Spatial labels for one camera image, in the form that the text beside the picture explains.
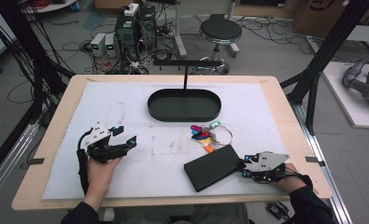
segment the stool base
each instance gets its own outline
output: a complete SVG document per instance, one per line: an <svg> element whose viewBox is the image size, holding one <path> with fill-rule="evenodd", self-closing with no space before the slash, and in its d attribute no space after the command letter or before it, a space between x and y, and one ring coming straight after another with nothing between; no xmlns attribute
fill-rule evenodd
<svg viewBox="0 0 369 224"><path fill-rule="evenodd" d="M202 58L200 61L211 61L210 57ZM198 75L221 75L228 76L230 74L230 65L225 62L223 59L218 58L217 61L220 61L222 65L214 66L214 67L196 67L196 73Z"/></svg>

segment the black tray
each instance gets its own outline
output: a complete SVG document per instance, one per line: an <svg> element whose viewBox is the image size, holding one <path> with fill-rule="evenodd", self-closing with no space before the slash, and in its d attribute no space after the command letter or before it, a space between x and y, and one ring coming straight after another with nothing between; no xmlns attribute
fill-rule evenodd
<svg viewBox="0 0 369 224"><path fill-rule="evenodd" d="M149 114L160 121L205 122L219 115L221 100L207 90L164 89L149 97L148 106Z"/></svg>

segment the black pouch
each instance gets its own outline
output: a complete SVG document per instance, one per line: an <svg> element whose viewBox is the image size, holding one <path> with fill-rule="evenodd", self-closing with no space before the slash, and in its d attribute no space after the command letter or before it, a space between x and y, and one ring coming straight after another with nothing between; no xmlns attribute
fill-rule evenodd
<svg viewBox="0 0 369 224"><path fill-rule="evenodd" d="M199 192L237 171L239 162L234 148L228 145L184 164L184 170Z"/></svg>

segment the round stool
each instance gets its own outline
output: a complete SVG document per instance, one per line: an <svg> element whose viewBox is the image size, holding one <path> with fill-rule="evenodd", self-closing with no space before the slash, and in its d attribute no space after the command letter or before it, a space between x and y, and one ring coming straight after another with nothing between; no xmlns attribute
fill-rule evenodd
<svg viewBox="0 0 369 224"><path fill-rule="evenodd" d="M204 39L216 43L211 58L205 57L201 61L220 61L222 65L217 67L197 67L198 74L212 75L217 73L219 75L228 75L230 73L230 65L218 57L220 45L230 45L238 41L242 35L240 26L233 21L225 19L209 19L202 22L199 34Z"/></svg>

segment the black sleeve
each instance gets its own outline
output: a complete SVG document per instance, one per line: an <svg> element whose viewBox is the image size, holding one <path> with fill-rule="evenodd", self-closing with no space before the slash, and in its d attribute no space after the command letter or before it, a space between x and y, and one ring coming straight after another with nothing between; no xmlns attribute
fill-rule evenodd
<svg viewBox="0 0 369 224"><path fill-rule="evenodd" d="M79 203L73 211L65 215L61 224L97 224L98 222L99 214L87 203Z"/></svg>
<svg viewBox="0 0 369 224"><path fill-rule="evenodd" d="M329 224L333 222L332 209L309 187L302 187L290 194L295 211L293 221L306 224Z"/></svg>

